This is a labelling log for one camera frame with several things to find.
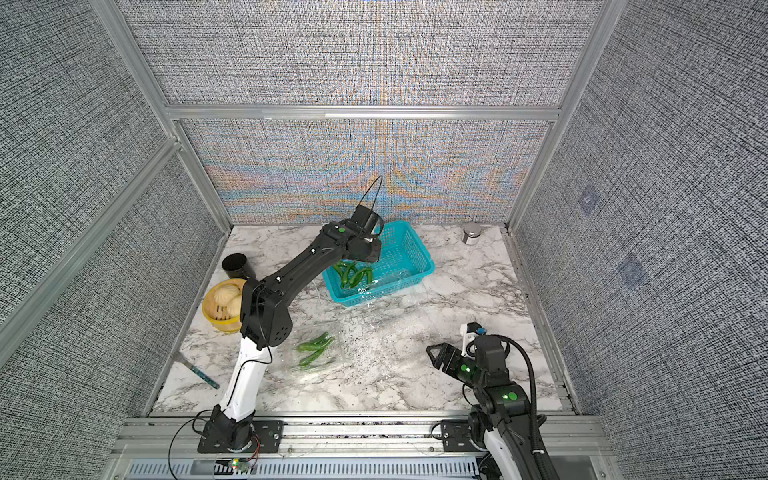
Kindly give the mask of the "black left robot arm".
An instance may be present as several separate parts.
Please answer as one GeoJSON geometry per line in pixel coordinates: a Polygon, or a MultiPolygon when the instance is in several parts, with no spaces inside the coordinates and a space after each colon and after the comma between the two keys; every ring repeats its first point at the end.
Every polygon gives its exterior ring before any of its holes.
{"type": "Polygon", "coordinates": [[[273,350],[293,329],[289,307],[317,276],[341,260],[379,261],[384,221],[359,204],[352,216],[324,225],[293,260],[261,280],[247,280],[241,303],[238,359],[222,399],[199,431],[200,453],[240,453],[256,446],[252,427],[260,385],[273,350]]]}

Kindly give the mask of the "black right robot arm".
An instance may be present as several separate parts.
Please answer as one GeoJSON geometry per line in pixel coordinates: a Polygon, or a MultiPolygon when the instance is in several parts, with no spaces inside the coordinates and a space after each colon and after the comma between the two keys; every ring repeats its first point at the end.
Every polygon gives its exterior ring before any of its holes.
{"type": "Polygon", "coordinates": [[[429,345],[434,368],[470,388],[476,398],[469,414],[472,442],[484,449],[480,471],[489,479],[557,479],[557,470],[540,433],[546,420],[538,414],[532,362],[525,349],[498,334],[483,334],[464,349],[448,343],[429,345]],[[521,354],[529,389],[510,377],[506,360],[521,354]]]}

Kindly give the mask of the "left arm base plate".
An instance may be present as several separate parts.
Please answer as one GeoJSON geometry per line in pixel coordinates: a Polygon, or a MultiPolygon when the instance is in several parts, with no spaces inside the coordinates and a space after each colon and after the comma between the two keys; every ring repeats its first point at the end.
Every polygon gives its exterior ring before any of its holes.
{"type": "Polygon", "coordinates": [[[200,454],[277,453],[283,438],[281,420],[256,420],[228,425],[207,422],[197,446],[200,454]]]}

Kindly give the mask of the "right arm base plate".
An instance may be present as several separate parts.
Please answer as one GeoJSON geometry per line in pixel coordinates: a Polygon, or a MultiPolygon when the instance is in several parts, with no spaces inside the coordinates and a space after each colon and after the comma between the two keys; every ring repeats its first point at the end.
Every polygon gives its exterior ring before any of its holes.
{"type": "Polygon", "coordinates": [[[444,419],[439,423],[439,439],[448,453],[480,452],[473,442],[468,420],[444,419]]]}

